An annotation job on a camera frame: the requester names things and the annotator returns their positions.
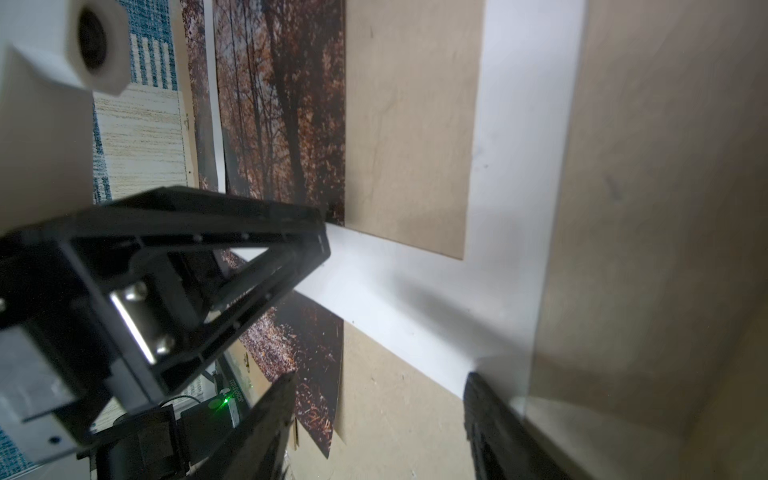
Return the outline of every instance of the forest photo print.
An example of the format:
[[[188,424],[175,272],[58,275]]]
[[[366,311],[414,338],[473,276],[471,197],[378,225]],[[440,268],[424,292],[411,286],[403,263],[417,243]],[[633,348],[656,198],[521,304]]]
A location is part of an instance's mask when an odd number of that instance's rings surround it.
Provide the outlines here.
[[[214,0],[227,192],[344,224],[341,0]]]

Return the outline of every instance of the plywood board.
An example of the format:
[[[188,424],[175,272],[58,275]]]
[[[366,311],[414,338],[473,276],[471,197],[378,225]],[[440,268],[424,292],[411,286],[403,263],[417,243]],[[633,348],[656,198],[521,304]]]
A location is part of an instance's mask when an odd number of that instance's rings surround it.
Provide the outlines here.
[[[589,2],[526,413],[595,478],[675,473],[768,289],[766,15]]]
[[[187,184],[177,91],[131,83],[94,104],[113,199]]]
[[[768,302],[749,322],[683,450],[686,480],[768,478]]]
[[[195,146],[198,186],[204,190],[223,191],[223,169],[218,171],[216,156],[219,152],[214,139],[220,131],[218,111],[211,110],[208,82],[208,57],[203,0],[170,0],[171,25],[174,29],[174,47],[184,51],[177,63],[179,88],[182,95],[184,126]]]
[[[346,2],[346,226],[463,258],[483,0]]]
[[[194,136],[194,103],[190,79],[189,56],[184,37],[184,20],[181,16],[179,0],[168,1],[171,36],[176,54],[176,80],[179,89],[179,113],[181,116],[181,136],[184,139],[184,159],[187,163],[187,186],[197,187],[197,142]]]
[[[300,425],[296,480],[474,478],[461,399],[348,323],[344,356],[339,435],[326,459]]]

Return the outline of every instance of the screw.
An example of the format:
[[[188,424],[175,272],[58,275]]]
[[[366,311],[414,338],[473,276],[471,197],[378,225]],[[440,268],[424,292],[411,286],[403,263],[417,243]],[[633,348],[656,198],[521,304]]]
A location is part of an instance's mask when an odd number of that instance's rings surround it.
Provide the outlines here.
[[[176,345],[176,339],[170,335],[163,335],[154,344],[154,352],[158,355],[167,355]]]
[[[147,299],[147,294],[149,294],[147,284],[140,280],[133,285],[126,286],[123,290],[123,297],[129,302],[143,302]]]

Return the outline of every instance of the autumn tree photograph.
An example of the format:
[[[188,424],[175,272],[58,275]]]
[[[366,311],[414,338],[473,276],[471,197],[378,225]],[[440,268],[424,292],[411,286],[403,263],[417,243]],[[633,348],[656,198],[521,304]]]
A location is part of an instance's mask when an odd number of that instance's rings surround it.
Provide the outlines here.
[[[328,458],[339,401],[344,320],[291,292],[240,340],[270,382],[287,372],[298,373],[294,412]]]
[[[344,224],[341,0],[214,0],[227,192]]]

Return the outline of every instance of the cable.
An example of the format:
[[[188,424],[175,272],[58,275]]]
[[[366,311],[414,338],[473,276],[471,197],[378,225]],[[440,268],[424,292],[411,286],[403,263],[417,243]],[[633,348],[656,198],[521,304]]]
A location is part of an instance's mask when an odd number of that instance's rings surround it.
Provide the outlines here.
[[[166,404],[168,404],[169,402],[173,402],[174,400],[178,400],[178,399],[192,399],[192,400],[194,400],[197,403],[202,403],[200,400],[194,398],[191,395],[179,395],[179,396],[175,396],[175,397],[169,398],[161,406],[166,406]]]

